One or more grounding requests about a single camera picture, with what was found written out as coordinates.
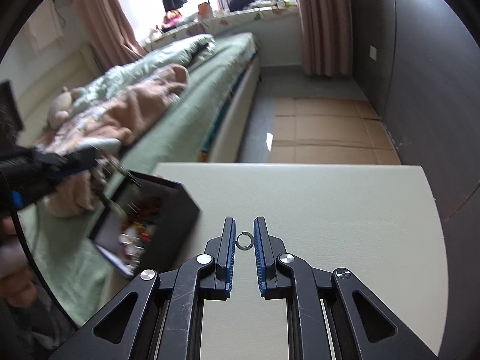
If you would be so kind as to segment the left hand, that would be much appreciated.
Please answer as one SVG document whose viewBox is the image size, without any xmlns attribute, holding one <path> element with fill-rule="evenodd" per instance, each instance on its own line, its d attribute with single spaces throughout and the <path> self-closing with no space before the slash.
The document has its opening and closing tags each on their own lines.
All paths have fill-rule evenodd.
<svg viewBox="0 0 480 360">
<path fill-rule="evenodd" d="M 1 218 L 1 299 L 28 308 L 38 297 L 33 273 L 10 217 Z"/>
</svg>

